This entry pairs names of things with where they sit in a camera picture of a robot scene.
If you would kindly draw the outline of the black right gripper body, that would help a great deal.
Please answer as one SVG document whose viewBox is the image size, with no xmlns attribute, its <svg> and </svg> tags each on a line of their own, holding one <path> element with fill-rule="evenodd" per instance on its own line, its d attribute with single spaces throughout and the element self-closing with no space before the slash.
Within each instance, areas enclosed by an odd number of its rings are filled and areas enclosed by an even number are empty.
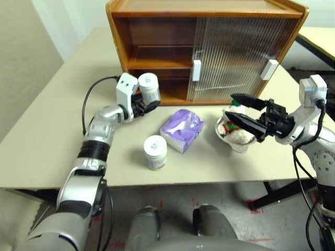
<svg viewBox="0 0 335 251">
<path fill-rule="evenodd" d="M 265 101 L 265 112 L 261 114 L 258 122 L 266 127 L 265 135 L 286 137 L 293 129 L 295 122 L 286 112 L 286 108 L 274 102 L 273 99 Z"/>
</svg>

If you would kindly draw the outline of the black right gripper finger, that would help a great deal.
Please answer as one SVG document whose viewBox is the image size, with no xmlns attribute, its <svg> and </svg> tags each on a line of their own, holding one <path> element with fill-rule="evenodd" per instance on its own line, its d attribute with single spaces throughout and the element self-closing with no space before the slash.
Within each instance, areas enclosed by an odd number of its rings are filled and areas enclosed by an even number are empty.
<svg viewBox="0 0 335 251">
<path fill-rule="evenodd" d="M 263 109 L 267 106 L 267 101 L 258 99 L 248 94 L 232 94 L 232 99 L 241 105 L 253 109 Z"/>
<path fill-rule="evenodd" d="M 265 125 L 242 113 L 225 112 L 225 114 L 234 124 L 253 134 L 258 142 L 264 141 L 267 130 Z"/>
</svg>

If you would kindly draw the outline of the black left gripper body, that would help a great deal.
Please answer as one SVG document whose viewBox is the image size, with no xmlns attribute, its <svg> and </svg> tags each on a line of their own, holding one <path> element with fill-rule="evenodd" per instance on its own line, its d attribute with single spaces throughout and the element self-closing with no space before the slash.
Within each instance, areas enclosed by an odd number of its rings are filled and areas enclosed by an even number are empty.
<svg viewBox="0 0 335 251">
<path fill-rule="evenodd" d="M 134 117 L 144 116 L 145 114 L 144 106 L 145 106 L 144 102 L 140 102 L 138 100 L 138 94 L 131 96 L 131 107 Z"/>
</svg>

